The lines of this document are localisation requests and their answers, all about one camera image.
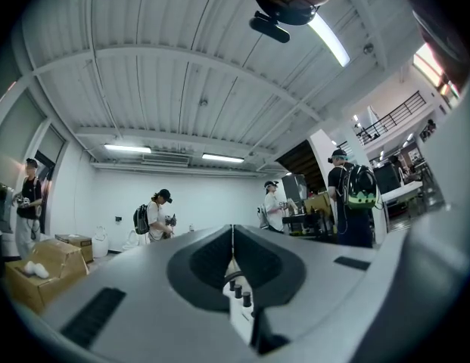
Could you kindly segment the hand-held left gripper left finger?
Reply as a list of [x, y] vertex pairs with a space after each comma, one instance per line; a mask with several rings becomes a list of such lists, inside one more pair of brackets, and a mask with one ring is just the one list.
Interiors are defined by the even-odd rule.
[[225, 225], [177, 251], [167, 264], [171, 287], [188, 303], [210, 312], [227, 312], [223, 294], [232, 261], [232, 226]]

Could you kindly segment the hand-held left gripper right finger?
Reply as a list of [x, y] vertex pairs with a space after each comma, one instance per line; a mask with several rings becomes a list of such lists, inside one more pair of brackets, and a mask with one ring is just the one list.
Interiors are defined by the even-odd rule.
[[289, 303], [307, 276], [302, 259], [247, 227], [236, 225], [233, 234], [235, 261], [251, 286], [254, 308]]

